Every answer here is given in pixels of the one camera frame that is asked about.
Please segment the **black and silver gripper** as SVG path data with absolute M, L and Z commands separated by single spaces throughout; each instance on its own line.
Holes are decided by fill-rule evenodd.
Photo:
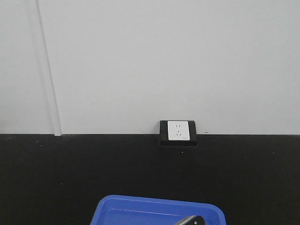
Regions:
M 205 225 L 205 220 L 201 216 L 188 216 L 176 222 L 175 225 Z

